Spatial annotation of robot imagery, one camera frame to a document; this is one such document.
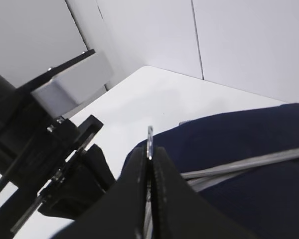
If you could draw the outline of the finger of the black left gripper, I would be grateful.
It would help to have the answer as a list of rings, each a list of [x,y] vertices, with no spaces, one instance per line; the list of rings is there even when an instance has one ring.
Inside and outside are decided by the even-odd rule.
[[[76,220],[114,184],[102,149],[92,145],[83,153],[63,182],[49,193],[38,211],[48,217]]]

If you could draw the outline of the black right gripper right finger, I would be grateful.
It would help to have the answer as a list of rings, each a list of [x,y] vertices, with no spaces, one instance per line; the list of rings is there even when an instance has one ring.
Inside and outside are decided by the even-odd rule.
[[[222,214],[182,178],[163,147],[155,147],[151,202],[155,239],[255,239]]]

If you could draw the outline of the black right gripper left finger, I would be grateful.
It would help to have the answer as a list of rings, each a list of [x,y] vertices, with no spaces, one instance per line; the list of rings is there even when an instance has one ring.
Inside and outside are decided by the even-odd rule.
[[[55,239],[143,239],[147,200],[147,157],[136,147],[120,177],[79,219]]]

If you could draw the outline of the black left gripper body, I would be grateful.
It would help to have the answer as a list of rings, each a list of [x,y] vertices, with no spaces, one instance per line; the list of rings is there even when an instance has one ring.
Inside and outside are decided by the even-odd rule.
[[[38,191],[61,169],[59,186],[102,127],[93,115],[79,126],[68,119],[62,123],[51,123],[47,118],[30,123],[0,122],[0,192],[8,182]]]

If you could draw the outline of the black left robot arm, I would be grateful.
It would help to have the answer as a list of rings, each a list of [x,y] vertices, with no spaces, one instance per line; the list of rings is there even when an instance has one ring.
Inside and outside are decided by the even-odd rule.
[[[90,115],[75,125],[34,96],[66,70],[52,68],[19,88],[0,75],[0,192],[8,183],[17,187],[0,207],[0,224],[32,210],[74,220],[114,183],[101,148],[91,144],[103,123]]]

